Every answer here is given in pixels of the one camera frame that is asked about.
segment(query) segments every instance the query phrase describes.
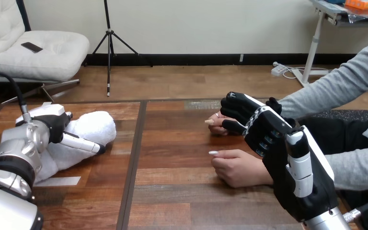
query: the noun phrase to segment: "finger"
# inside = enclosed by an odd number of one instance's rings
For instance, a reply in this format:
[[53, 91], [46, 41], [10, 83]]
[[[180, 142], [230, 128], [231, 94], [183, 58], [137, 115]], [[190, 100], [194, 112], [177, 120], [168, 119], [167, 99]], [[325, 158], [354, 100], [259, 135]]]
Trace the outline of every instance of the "finger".
[[226, 171], [224, 169], [215, 169], [215, 173], [218, 175], [219, 178], [225, 181], [228, 179], [228, 176], [226, 175]]
[[228, 132], [225, 128], [222, 128], [222, 127], [208, 126], [208, 128], [209, 128], [209, 131], [213, 134], [224, 135], [225, 133]]
[[223, 118], [221, 112], [214, 113], [212, 116], [208, 118], [209, 119], [215, 119], [215, 118]]
[[293, 118], [284, 118], [284, 120], [291, 126], [291, 127], [295, 127], [296, 126], [296, 120], [294, 120]]
[[244, 154], [246, 152], [239, 150], [239, 149], [233, 149], [233, 150], [221, 150], [218, 151], [218, 154], [213, 155], [214, 158], [218, 158], [218, 159], [233, 159], [233, 158], [238, 158], [241, 157], [242, 154]]
[[274, 97], [269, 98], [269, 100], [266, 102], [266, 105], [270, 106], [270, 108], [272, 108], [279, 115], [281, 114], [281, 104], [279, 104]]
[[215, 169], [226, 169], [228, 167], [228, 159], [224, 158], [212, 158], [211, 165]]
[[222, 126], [222, 122], [225, 120], [226, 118], [212, 118], [210, 119], [209, 121], [213, 121], [214, 123], [210, 123], [209, 125], [210, 126], [213, 126], [213, 127], [217, 127], [217, 126]]

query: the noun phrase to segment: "gray sleeve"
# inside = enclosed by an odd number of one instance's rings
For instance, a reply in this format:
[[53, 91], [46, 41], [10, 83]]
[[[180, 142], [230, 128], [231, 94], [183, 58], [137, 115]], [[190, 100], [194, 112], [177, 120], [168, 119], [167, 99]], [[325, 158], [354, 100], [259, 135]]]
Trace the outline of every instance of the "gray sleeve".
[[335, 174], [337, 189], [368, 189], [368, 148], [325, 157]]
[[368, 91], [368, 46], [309, 87], [280, 100], [281, 115], [300, 118], [344, 105]]

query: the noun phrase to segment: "robotic arm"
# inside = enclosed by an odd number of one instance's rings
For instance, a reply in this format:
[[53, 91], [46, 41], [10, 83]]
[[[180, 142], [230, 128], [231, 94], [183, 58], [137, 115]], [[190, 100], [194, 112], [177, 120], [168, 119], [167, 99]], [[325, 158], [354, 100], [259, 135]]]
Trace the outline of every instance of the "robotic arm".
[[225, 120], [223, 127], [241, 131], [249, 147], [263, 157], [275, 196], [291, 216], [313, 230], [350, 229], [337, 207], [334, 173], [305, 126], [293, 127], [246, 94], [230, 92], [221, 105], [223, 115], [239, 121]]
[[29, 112], [13, 79], [0, 76], [12, 83], [22, 112], [16, 127], [4, 130], [0, 141], [0, 230], [39, 230], [43, 216], [31, 202], [33, 183], [42, 169], [40, 154], [50, 142], [96, 154], [104, 153], [105, 146], [64, 132], [72, 113], [59, 104]]

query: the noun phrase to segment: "tripod stand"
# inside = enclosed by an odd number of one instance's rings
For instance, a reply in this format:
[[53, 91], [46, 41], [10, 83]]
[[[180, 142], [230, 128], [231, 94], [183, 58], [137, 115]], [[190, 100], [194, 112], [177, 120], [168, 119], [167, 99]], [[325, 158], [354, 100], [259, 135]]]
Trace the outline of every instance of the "tripod stand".
[[111, 30], [111, 23], [109, 22], [109, 13], [108, 13], [108, 2], [107, 0], [103, 0], [103, 4], [105, 5], [105, 15], [106, 15], [106, 24], [108, 26], [108, 30], [105, 32], [105, 36], [103, 36], [101, 42], [98, 44], [92, 55], [96, 53], [98, 48], [102, 45], [102, 42], [104, 42], [105, 38], [108, 37], [108, 89], [107, 89], [107, 96], [110, 95], [110, 89], [111, 89], [111, 60], [113, 57], [116, 56], [114, 53], [114, 44], [112, 43], [112, 36], [115, 36], [119, 41], [121, 41], [124, 45], [126, 45], [130, 50], [133, 51], [138, 57], [141, 57], [148, 63], [150, 67], [153, 67], [152, 62], [150, 62], [147, 58], [144, 58], [142, 55], [140, 55], [138, 52], [136, 52], [132, 47], [130, 47], [124, 40], [122, 40], [118, 35], [115, 34], [113, 30]]

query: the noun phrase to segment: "white towel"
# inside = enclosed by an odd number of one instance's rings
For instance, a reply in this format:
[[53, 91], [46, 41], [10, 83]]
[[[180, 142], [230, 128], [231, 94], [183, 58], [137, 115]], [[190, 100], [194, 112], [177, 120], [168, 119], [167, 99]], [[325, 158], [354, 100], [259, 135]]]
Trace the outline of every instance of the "white towel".
[[[65, 131], [102, 145], [116, 137], [114, 119], [105, 111], [84, 114], [78, 120], [71, 121]], [[95, 153], [50, 143], [41, 154], [43, 166], [34, 182], [45, 180], [93, 155]]]

